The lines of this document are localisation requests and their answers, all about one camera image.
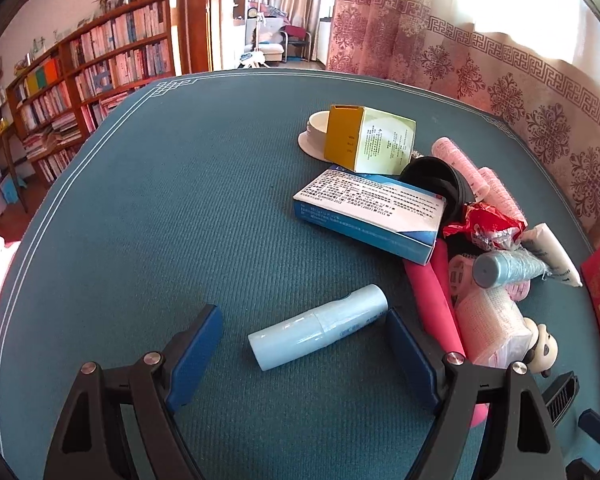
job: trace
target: light blue tube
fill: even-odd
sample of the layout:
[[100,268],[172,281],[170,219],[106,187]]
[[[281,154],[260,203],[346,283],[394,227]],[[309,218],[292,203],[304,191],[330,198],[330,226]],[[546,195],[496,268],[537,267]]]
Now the light blue tube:
[[481,254],[473,268],[474,281],[482,288],[526,282],[547,274],[548,265],[524,249]]
[[269,370],[354,333],[385,313],[387,308],[380,287],[367,285],[346,298],[330,301],[249,334],[249,343],[260,368]]

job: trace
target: table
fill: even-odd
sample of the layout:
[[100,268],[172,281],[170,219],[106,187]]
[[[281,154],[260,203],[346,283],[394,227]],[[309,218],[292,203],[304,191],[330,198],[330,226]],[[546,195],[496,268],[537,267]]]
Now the table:
[[[432,417],[398,371],[382,322],[268,372],[247,341],[369,283],[390,304],[413,304],[396,256],[294,217],[292,195],[328,166],[298,148],[298,133],[332,103],[413,118],[421,153],[454,138],[501,176],[531,225],[547,222],[578,266],[589,256],[566,200],[523,143],[453,100],[283,69],[154,83],[128,97],[62,173],[4,283],[0,450],[19,478],[42,477],[83,362],[130,364],[162,348],[205,302],[221,307],[224,335],[176,421],[209,480],[404,478]],[[600,446],[576,428],[584,409],[600,412],[600,336],[586,289],[536,280],[520,309],[558,340],[554,376],[575,370],[580,379],[558,427],[565,460],[599,465]],[[538,381],[541,390],[550,382]],[[481,436],[472,430],[457,478],[470,477]]]

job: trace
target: panda figurine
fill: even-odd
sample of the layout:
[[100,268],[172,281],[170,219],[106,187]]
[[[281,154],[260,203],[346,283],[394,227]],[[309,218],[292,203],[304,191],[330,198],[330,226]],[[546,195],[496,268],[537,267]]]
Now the panda figurine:
[[534,320],[528,317],[525,317],[524,320],[533,336],[529,350],[522,362],[531,373],[541,373],[542,377],[547,378],[551,375],[551,367],[558,358],[558,342],[547,332],[546,325],[536,325]]

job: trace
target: yellow box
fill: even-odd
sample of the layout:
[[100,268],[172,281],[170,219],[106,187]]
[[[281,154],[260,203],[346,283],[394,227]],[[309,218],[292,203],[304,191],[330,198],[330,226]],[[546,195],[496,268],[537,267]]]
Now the yellow box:
[[332,105],[324,157],[356,173],[400,174],[409,163],[416,121],[365,106]]

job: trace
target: red chair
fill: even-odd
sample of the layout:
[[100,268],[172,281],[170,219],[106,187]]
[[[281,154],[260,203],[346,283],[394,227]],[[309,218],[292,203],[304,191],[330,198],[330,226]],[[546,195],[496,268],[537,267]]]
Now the red chair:
[[[309,61],[309,56],[311,56],[311,34],[302,27],[296,27],[295,25],[285,25],[280,29],[282,35],[285,38],[285,63],[287,58],[287,53],[289,49],[289,45],[291,46],[301,46],[302,47],[302,58]],[[309,54],[305,57],[304,53],[309,47]]]

